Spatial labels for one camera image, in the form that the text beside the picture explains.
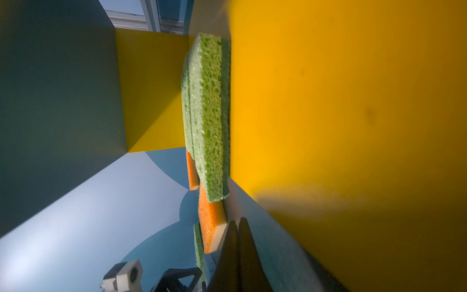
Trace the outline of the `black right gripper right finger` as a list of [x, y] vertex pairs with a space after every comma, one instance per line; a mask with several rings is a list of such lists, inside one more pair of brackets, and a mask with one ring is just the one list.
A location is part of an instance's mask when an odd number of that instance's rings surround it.
[[238, 226], [238, 277], [241, 292], [271, 292], [246, 218]]

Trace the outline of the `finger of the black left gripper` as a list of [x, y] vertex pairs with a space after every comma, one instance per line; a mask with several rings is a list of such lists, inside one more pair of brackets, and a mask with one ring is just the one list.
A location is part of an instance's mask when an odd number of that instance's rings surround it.
[[[203, 275], [198, 268], [174, 269], [170, 268], [162, 275], [159, 282], [150, 290], [151, 292], [193, 292]], [[193, 277], [189, 286], [184, 285], [181, 279]]]

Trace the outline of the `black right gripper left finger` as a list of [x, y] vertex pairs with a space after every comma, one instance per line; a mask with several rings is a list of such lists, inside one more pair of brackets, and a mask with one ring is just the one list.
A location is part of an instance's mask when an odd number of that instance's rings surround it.
[[208, 292], [238, 292], [238, 245], [237, 225], [231, 221], [227, 226], [222, 251]]

